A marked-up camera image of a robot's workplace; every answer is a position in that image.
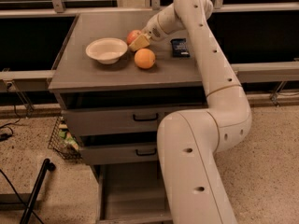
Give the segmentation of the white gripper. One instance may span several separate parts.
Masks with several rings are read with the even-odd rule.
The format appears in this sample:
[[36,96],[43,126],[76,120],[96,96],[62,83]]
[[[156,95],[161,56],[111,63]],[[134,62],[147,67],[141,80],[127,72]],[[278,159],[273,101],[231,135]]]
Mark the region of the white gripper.
[[147,25],[142,29],[140,35],[133,35],[129,49],[138,51],[150,45],[150,39],[153,41],[162,41],[169,35],[183,30],[184,26],[175,12],[174,5],[166,7],[156,15],[154,15]]

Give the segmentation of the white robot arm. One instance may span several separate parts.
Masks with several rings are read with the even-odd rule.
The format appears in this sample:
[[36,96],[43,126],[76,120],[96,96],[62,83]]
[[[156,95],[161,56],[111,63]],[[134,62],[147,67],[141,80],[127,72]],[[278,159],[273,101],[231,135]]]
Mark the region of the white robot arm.
[[173,112],[163,118],[157,132],[158,157],[174,224],[237,224],[214,154],[245,139],[251,110],[206,22],[212,11],[210,0],[173,0],[129,45],[136,52],[184,29],[202,79],[207,107]]

